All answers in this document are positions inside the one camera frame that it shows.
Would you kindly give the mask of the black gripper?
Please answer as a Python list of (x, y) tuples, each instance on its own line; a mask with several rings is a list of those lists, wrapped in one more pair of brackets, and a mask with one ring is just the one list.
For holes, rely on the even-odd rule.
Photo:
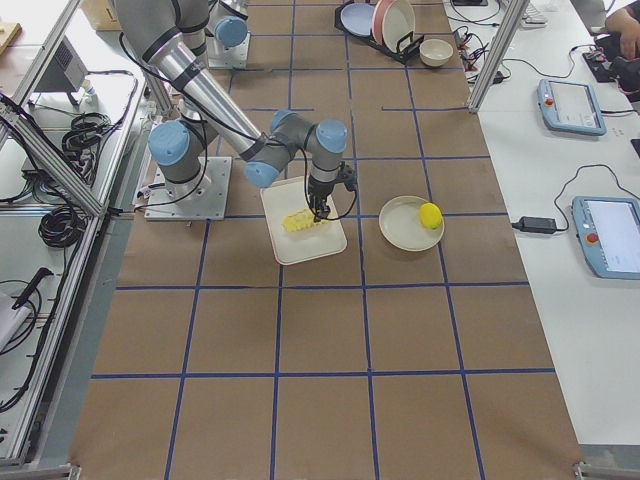
[(325, 219), (329, 218), (331, 208), (328, 205), (328, 197), (333, 189), (334, 183), (332, 181), (323, 182), (313, 176), (308, 177), (307, 200), (310, 210), (314, 213), (314, 223), (319, 223), (322, 220), (321, 215), (324, 215)]

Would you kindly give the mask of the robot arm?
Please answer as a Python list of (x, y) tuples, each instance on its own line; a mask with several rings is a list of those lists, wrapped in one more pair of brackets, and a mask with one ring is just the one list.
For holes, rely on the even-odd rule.
[(331, 217), (328, 198), (334, 187), (356, 192), (357, 180), (342, 154), (347, 129), (338, 120), (312, 123), (290, 110), (278, 111), (268, 133), (261, 132), (214, 79), (208, 67), (206, 29), (212, 14), (237, 20), (241, 6), (213, 1), (116, 1), (113, 4), (123, 36), (146, 65), (182, 94), (245, 161), (247, 180), (269, 187), (297, 153), (311, 157), (303, 190), (316, 220)]
[(241, 45), (248, 35), (248, 7), (246, 0), (213, 0), (207, 2), (208, 23), (205, 28), (211, 45), (231, 49)]

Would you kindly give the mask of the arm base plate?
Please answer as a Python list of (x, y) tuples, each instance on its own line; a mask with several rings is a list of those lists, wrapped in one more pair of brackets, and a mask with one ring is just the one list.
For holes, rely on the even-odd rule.
[(208, 66), (211, 69), (244, 70), (247, 66), (251, 33), (241, 44), (227, 48), (215, 37), (206, 38)]
[(199, 221), (225, 218), (233, 161), (230, 157), (199, 157), (204, 172), (184, 184), (167, 182), (160, 167), (144, 217), (149, 221)]

